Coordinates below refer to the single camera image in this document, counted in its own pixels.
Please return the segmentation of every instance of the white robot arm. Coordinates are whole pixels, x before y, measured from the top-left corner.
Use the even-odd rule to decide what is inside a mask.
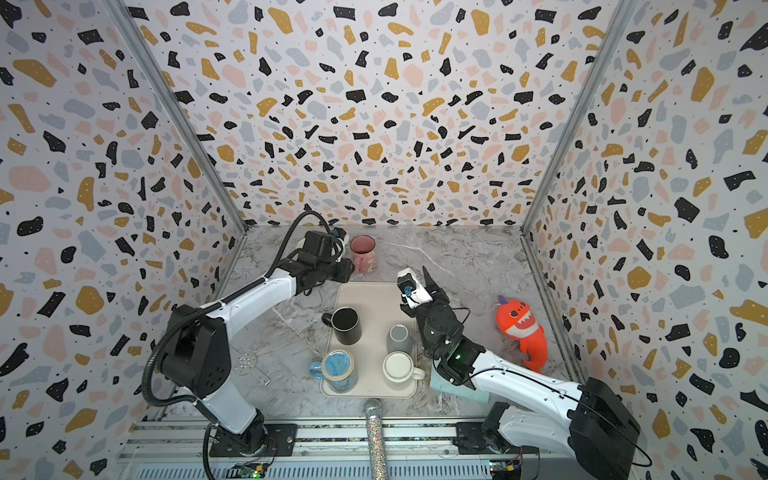
[[[626,479],[640,426],[611,388],[593,378],[585,385],[553,379],[473,343],[464,337],[445,291],[426,268],[423,273],[426,285],[410,268],[398,273],[400,308],[416,318],[437,373],[454,385],[495,393],[541,415],[526,416],[497,402],[484,423],[488,446],[496,452],[513,445],[549,449],[575,458],[600,480]]]
[[[288,241],[301,219],[314,215],[325,232],[307,232],[298,248],[285,258]],[[230,378],[229,339],[272,306],[304,293],[327,280],[349,281],[352,261],[343,258],[346,232],[331,229],[317,212],[307,210],[291,225],[266,274],[238,291],[198,308],[178,306],[168,329],[144,366],[141,392],[153,406],[192,402],[227,438],[233,450],[252,455],[265,444],[263,414],[240,394]],[[155,367],[180,387],[181,395],[159,399],[151,388]]]

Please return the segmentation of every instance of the black cable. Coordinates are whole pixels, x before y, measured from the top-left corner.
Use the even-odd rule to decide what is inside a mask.
[[[216,480],[214,473],[210,470],[210,463],[208,462],[208,439],[210,438],[210,430],[214,427],[213,423],[209,423],[205,427],[205,433],[203,434],[203,470],[208,480]]]
[[[333,254],[333,257],[331,257],[331,262],[335,262],[336,260],[338,260],[339,257],[341,257],[342,254],[344,253],[344,244],[337,237],[333,238],[333,246],[334,246],[334,250],[338,250],[338,251],[336,251],[336,253]]]
[[[269,447],[269,446],[266,444],[266,442],[264,442],[264,445],[263,445],[263,447],[264,447],[264,451],[263,451],[263,452],[261,452],[261,455],[257,456],[256,458],[253,458],[252,460],[249,460],[249,461],[247,461],[247,462],[245,462],[245,463],[238,463],[238,464],[235,464],[235,466],[234,466],[233,468],[242,468],[242,467],[248,467],[248,468],[250,468],[250,466],[251,466],[251,465],[255,465],[255,464],[257,464],[257,463],[261,463],[261,458],[262,458],[262,457],[264,456],[264,454],[265,454],[265,453],[267,453],[267,452],[269,451],[269,449],[270,449],[270,447]]]
[[[592,407],[590,407],[590,406],[589,406],[589,405],[587,405],[586,403],[583,403],[583,402],[582,402],[581,400],[579,400],[579,399],[575,399],[575,398],[573,398],[572,396],[570,396],[570,395],[568,395],[568,394],[566,394],[566,393],[562,393],[562,392],[560,392],[559,390],[557,390],[557,389],[554,389],[554,388],[550,387],[550,386],[549,386],[549,385],[547,385],[546,383],[543,383],[543,382],[539,382],[537,379],[533,379],[533,378],[531,378],[531,377],[529,377],[529,376],[527,376],[527,375],[523,375],[523,374],[522,374],[522,373],[520,373],[520,372],[515,372],[515,371],[513,371],[513,370],[507,370],[507,369],[501,369],[501,368],[498,368],[498,367],[493,367],[493,368],[490,368],[490,369],[484,369],[484,370],[480,370],[479,372],[473,373],[472,375],[470,375],[469,377],[467,377],[467,379],[466,379],[464,382],[461,382],[461,383],[459,383],[458,385],[459,385],[459,386],[461,386],[461,385],[464,385],[464,384],[465,384],[465,383],[467,383],[469,380],[471,380],[471,379],[475,378],[476,376],[480,375],[481,373],[485,373],[485,372],[491,372],[491,371],[495,371],[495,370],[498,370],[498,371],[500,371],[500,372],[512,373],[512,374],[514,374],[514,375],[517,375],[517,376],[521,376],[521,377],[523,377],[524,379],[528,379],[528,380],[531,380],[533,383],[537,383],[537,384],[539,384],[539,385],[541,385],[541,386],[545,387],[546,389],[550,389],[550,390],[551,390],[553,393],[557,393],[559,396],[564,396],[566,399],[570,399],[570,400],[573,400],[573,401],[574,401],[574,402],[576,402],[578,405],[581,405],[581,406],[583,406],[583,407],[585,407],[585,408],[587,408],[587,409],[590,409],[590,410],[591,410],[591,411],[592,411],[592,412],[593,412],[595,415],[597,415],[597,416],[599,416],[601,419],[603,419],[603,420],[604,420],[604,421],[605,421],[605,422],[606,422],[608,425],[610,425],[610,426],[614,427],[614,428],[616,429],[616,431],[617,431],[617,432],[619,432],[619,433],[621,434],[621,436],[623,436],[623,437],[624,437],[624,439],[625,439],[625,440],[627,440],[629,443],[631,443],[633,447],[635,447],[636,449],[640,450],[640,453],[642,453],[643,455],[645,455],[645,458],[647,458],[647,459],[648,459],[648,463],[647,463],[646,465],[642,465],[642,464],[639,464],[639,463],[635,463],[635,462],[632,462],[632,465],[635,465],[635,466],[637,466],[637,467],[643,467],[643,468],[647,468],[647,467],[650,467],[650,466],[652,466],[652,465],[654,464],[654,461],[653,461],[653,460],[650,458],[650,456],[649,456],[649,455],[648,455],[648,454],[645,452],[645,450],[641,449],[641,448],[640,448],[640,446],[638,446],[638,445],[637,445],[637,443],[635,443],[635,442],[632,442],[632,441],[629,439],[629,437],[627,437],[627,436],[624,434],[624,432],[622,432],[622,431],[621,431],[621,429],[619,429],[619,428],[618,428],[618,427],[617,427],[617,426],[616,426],[616,425],[615,425],[615,424],[614,424],[614,423],[613,423],[611,420],[608,420],[608,419],[606,419],[606,418],[605,418],[605,417],[604,417],[604,416],[603,416],[601,413],[599,413],[597,410],[593,409]]]
[[[300,249],[300,248],[297,248],[297,249],[295,249],[293,252],[291,252],[291,253],[288,253],[288,254],[286,255],[286,258],[294,258],[296,255],[298,255],[298,254],[299,254],[299,252],[300,252],[300,251],[301,251],[301,249]]]
[[[157,357],[161,352],[165,350],[165,346],[168,344],[171,337],[176,335],[176,333],[181,331],[181,329],[194,322],[198,318],[205,316],[206,314],[219,308],[221,308],[221,303],[216,302],[201,310],[195,310],[194,312],[185,316],[183,319],[176,322],[168,330],[166,330],[165,335],[163,335],[162,338],[160,338],[160,341],[157,342],[157,345],[154,346],[152,353],[149,355],[149,359],[147,359],[147,364],[144,366],[144,373],[141,376],[141,395],[144,397],[144,400],[146,400],[148,404],[152,406],[163,407],[179,402],[197,401],[197,397],[194,395],[179,395],[169,399],[159,399],[152,393],[152,374],[154,373],[154,366],[157,363]]]
[[[314,210],[305,210],[305,211],[303,211],[290,224],[290,227],[288,228],[288,232],[286,233],[285,238],[283,238],[283,242],[280,244],[280,249],[277,251],[277,255],[275,256],[275,260],[273,260],[273,262],[272,262],[272,266],[270,266],[270,269],[264,275],[266,278],[271,277],[272,274],[275,272],[275,269],[277,268],[277,264],[280,263],[280,260],[283,258],[283,252],[285,252],[285,249],[288,246],[288,241],[290,240],[290,236],[293,235],[293,231],[296,229],[296,227],[299,226],[299,222],[301,221],[301,219],[303,219],[307,215],[314,215],[315,217],[319,218],[320,219],[320,224],[323,225],[323,227],[325,227],[326,232],[328,234],[331,234],[331,227],[328,225],[328,222],[326,222],[326,219],[323,218],[323,215],[318,214]]]
[[[464,319],[462,320],[462,325],[464,325],[464,322],[466,322],[467,319],[469,318],[469,316],[472,314],[472,311],[468,307],[466,307],[466,306],[457,306],[456,308],[451,308],[451,310],[466,310],[467,311],[467,316],[465,316]]]
[[[275,462],[275,458],[277,458],[277,440],[273,439],[272,437],[269,437],[268,440],[272,440],[275,443],[275,455],[272,455],[272,460],[268,464],[266,464],[267,467],[271,467],[272,464]]]

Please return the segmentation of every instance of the beige tray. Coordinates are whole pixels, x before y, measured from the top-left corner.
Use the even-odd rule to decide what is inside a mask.
[[[400,310],[400,290],[396,283],[384,282],[349,282],[339,287],[336,294],[336,308],[351,306],[357,310],[362,327],[362,336],[354,345],[342,345],[331,333],[328,352],[344,349],[355,358],[358,380],[357,385],[346,393],[336,393],[323,380],[320,390],[329,397],[407,399],[416,392],[416,380],[403,390],[392,390],[384,381],[382,363],[387,356],[386,337],[389,329],[398,323],[405,325],[416,339],[419,331],[416,319],[412,319]],[[416,361],[416,343],[410,352]]]

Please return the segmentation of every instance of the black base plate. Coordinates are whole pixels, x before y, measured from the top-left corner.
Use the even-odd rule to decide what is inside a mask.
[[[496,455],[488,448],[482,434],[481,422],[456,422],[456,438],[453,439],[453,445],[458,447],[460,455]],[[520,452],[519,447],[513,446],[510,458],[515,457]],[[536,447],[522,447],[523,454],[535,454],[538,452]]]
[[[261,455],[262,459],[270,460],[272,457],[290,457],[293,454],[293,445],[296,442],[296,430],[298,425],[295,423],[267,423],[266,427],[266,446],[267,450]],[[230,445],[226,438],[210,447],[211,458],[240,457]]]

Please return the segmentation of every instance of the patterned wall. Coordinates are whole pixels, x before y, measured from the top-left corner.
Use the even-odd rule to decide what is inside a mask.
[[[637,5],[531,238],[576,357],[644,429],[638,477],[757,479],[768,8]]]
[[[105,478],[234,230],[101,3],[0,15],[0,477]]]
[[[521,221],[615,2],[131,0],[247,223]]]

